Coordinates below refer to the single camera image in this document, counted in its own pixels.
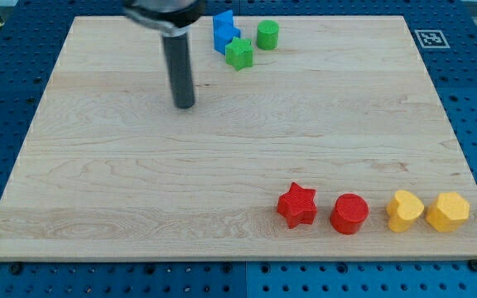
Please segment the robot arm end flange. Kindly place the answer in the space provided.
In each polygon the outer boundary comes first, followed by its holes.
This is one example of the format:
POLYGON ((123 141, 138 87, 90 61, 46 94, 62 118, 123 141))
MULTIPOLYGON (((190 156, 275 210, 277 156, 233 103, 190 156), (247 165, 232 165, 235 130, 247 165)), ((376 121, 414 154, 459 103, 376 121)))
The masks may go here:
POLYGON ((164 37, 185 34, 204 14, 205 0, 122 0, 123 12, 140 26, 164 37))

